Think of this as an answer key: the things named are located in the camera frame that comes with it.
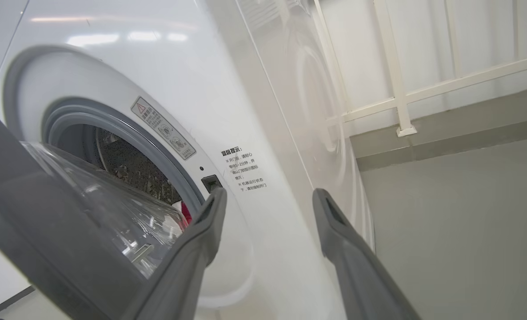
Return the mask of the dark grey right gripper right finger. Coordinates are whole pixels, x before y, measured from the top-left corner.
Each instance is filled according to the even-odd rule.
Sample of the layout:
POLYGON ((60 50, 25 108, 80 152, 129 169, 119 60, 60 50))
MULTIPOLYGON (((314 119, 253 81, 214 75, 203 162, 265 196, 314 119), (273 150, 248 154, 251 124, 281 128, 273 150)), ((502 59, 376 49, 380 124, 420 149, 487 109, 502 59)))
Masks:
POLYGON ((349 320, 418 320, 420 316, 329 192, 313 191, 323 255, 334 265, 349 320))

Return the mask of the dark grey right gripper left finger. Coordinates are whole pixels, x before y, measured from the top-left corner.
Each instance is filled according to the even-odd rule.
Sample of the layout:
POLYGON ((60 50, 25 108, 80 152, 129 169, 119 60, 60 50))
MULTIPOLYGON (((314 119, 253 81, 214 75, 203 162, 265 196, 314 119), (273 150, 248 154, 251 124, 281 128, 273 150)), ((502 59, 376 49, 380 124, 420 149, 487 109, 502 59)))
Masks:
POLYGON ((122 320, 192 320, 205 269, 218 253, 227 192, 215 188, 199 216, 186 228, 168 255, 138 292, 122 320))

